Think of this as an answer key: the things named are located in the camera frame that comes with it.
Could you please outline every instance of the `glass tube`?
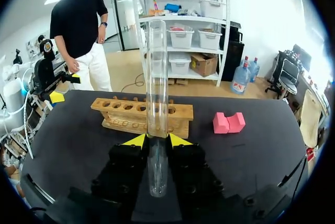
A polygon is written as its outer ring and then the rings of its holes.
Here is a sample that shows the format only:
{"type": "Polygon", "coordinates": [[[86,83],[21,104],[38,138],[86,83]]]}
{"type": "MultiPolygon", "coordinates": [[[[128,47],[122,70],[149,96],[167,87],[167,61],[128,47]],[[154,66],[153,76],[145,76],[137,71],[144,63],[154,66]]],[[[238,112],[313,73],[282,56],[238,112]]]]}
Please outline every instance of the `glass tube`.
{"type": "Polygon", "coordinates": [[[153,197],[166,194],[168,157],[165,139],[168,136],[168,52],[166,24],[149,22],[147,54],[147,134],[150,139],[148,157],[149,189],[153,197]]]}

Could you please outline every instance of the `concrete floor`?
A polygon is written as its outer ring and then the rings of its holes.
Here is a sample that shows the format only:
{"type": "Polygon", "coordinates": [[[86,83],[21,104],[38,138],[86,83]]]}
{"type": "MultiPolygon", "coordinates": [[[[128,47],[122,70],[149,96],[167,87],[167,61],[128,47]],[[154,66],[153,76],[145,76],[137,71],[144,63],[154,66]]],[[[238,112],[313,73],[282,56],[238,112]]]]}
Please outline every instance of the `concrete floor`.
{"type": "MultiPolygon", "coordinates": [[[[111,87],[115,92],[120,92],[126,85],[134,83],[135,78],[143,73],[139,50],[107,53],[106,58],[110,73],[111,87]]],[[[144,76],[140,76],[137,81],[144,81],[144,76]]],[[[216,82],[214,81],[189,80],[186,86],[177,84],[170,85],[169,95],[258,99],[274,98],[275,94],[273,92],[264,92],[267,87],[268,83],[265,79],[257,78],[255,83],[248,84],[244,95],[237,95],[230,91],[230,82],[221,82],[220,87],[216,87],[216,82]]],[[[132,85],[125,88],[124,92],[145,94],[146,87],[132,85]]]]}

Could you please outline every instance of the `pink foam block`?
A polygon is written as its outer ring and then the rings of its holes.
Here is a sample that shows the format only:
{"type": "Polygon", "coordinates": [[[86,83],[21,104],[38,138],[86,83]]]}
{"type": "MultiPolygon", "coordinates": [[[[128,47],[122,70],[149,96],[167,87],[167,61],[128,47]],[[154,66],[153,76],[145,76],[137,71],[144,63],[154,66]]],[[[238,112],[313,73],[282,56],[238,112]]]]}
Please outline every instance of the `pink foam block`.
{"type": "Polygon", "coordinates": [[[214,133],[216,134],[229,132],[229,122],[225,117],[224,113],[215,114],[213,125],[214,125],[214,133]]]}
{"type": "Polygon", "coordinates": [[[245,121],[242,113],[236,113],[234,116],[227,117],[229,123],[229,133],[240,132],[245,126],[245,121]]]}

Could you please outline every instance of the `man's hand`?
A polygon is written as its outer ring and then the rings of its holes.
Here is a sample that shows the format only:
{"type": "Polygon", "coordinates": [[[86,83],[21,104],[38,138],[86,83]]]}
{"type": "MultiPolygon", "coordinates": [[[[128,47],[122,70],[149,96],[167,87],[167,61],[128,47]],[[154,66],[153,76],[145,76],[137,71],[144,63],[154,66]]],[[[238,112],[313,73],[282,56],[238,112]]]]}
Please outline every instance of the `man's hand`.
{"type": "Polygon", "coordinates": [[[75,60],[74,58],[72,57],[67,58],[66,63],[71,73],[77,73],[79,71],[79,64],[77,60],[75,60]]]}
{"type": "Polygon", "coordinates": [[[106,37],[106,27],[105,27],[105,25],[100,25],[98,43],[104,43],[105,42],[105,37],[106,37]]]}

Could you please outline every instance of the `black table surface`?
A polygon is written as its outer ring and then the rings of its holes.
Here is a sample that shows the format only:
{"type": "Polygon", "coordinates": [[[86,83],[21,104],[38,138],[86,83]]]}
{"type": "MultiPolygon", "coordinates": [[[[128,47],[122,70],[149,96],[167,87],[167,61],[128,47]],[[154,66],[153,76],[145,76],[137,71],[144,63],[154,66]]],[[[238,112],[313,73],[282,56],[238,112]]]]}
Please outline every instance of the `black table surface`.
{"type": "MultiPolygon", "coordinates": [[[[97,98],[145,95],[69,91],[65,102],[55,106],[37,132],[31,145],[34,159],[26,156],[23,175],[51,197],[57,198],[70,186],[90,193],[91,181],[106,165],[108,151],[136,134],[104,128],[100,112],[90,108],[97,98]]],[[[290,174],[305,155],[298,123],[282,100],[236,99],[222,97],[176,97],[175,104],[191,104],[194,120],[189,125],[190,142],[199,143],[215,175],[223,182],[225,196],[246,197],[267,184],[277,185],[290,174]],[[214,134],[216,112],[232,116],[242,112],[246,126],[240,133],[214,134]]],[[[302,166],[292,178],[287,194],[292,196],[302,166]]],[[[307,166],[300,186],[307,180],[307,166]]]]}

